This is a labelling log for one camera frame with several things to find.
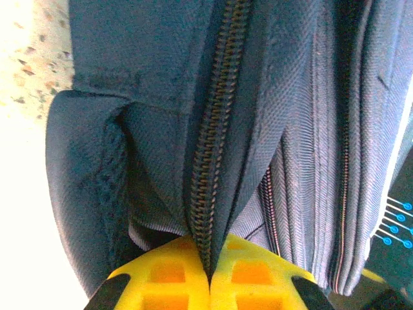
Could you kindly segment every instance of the blue dots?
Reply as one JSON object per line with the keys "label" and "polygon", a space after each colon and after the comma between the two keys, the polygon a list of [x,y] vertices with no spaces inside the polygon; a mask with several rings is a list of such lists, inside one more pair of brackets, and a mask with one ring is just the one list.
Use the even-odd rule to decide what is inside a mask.
{"label": "blue dots", "polygon": [[405,210],[407,211],[410,211],[412,209],[412,204],[406,202],[403,204],[403,208],[405,208]]}
{"label": "blue dots", "polygon": [[397,234],[399,232],[399,228],[396,226],[389,226],[390,231],[394,234]]}
{"label": "blue dots", "polygon": [[390,245],[392,244],[392,240],[389,237],[384,237],[383,238],[383,242],[385,243],[385,245]]}
{"label": "blue dots", "polygon": [[411,249],[413,247],[413,243],[410,240],[405,240],[403,241],[403,245],[407,248],[407,249]]}
{"label": "blue dots", "polygon": [[396,218],[398,219],[399,222],[404,222],[406,220],[406,216],[402,214],[396,215]]}

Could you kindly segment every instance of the metal zipper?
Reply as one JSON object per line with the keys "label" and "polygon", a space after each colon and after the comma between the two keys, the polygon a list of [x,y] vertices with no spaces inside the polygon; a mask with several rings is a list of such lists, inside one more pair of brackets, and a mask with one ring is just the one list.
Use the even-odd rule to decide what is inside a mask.
{"label": "metal zipper", "polygon": [[343,136],[343,176],[341,179],[341,190],[340,190],[340,203],[341,203],[341,214],[340,214],[340,230],[339,230],[339,249],[338,249],[338,260],[336,267],[336,276],[334,277],[334,291],[338,292],[338,281],[340,277],[341,268],[343,266],[344,258],[344,235],[345,235],[345,225],[346,225],[346,210],[347,210],[347,194],[348,194],[348,147],[349,147],[349,137],[348,137],[348,118],[345,118],[344,126],[344,136]]}
{"label": "metal zipper", "polygon": [[274,208],[274,197],[272,192],[271,168],[268,167],[264,177],[258,186],[259,197],[263,206],[265,226],[270,238],[271,251],[280,255],[278,235],[276,229],[276,211]]}
{"label": "metal zipper", "polygon": [[251,0],[229,0],[221,22],[190,188],[189,226],[208,277],[214,209],[231,104],[248,26]]}

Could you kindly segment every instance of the black plastic part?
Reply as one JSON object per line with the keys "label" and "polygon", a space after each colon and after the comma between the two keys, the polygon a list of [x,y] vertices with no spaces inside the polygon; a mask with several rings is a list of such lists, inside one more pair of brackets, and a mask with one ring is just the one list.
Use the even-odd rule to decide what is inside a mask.
{"label": "black plastic part", "polygon": [[130,281],[130,275],[123,273],[103,282],[84,310],[113,310],[123,290]]}
{"label": "black plastic part", "polygon": [[413,310],[413,304],[399,292],[387,289],[366,305],[363,310]]}
{"label": "black plastic part", "polygon": [[334,310],[317,284],[300,276],[291,280],[308,310]]}

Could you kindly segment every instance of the backpack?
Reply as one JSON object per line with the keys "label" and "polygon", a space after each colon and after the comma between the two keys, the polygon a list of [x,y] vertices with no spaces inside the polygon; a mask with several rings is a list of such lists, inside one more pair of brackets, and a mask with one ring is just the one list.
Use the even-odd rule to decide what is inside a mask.
{"label": "backpack", "polygon": [[412,138],[413,1],[70,1],[75,75],[46,132],[56,224],[88,296],[228,233],[349,295]]}

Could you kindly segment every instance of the speckled floor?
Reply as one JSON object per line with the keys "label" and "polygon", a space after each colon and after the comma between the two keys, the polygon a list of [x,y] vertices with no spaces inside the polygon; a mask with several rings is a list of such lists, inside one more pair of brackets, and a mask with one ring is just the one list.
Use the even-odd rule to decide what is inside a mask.
{"label": "speckled floor", "polygon": [[45,170],[48,109],[73,74],[67,0],[4,0],[0,14],[1,309],[82,309]]}

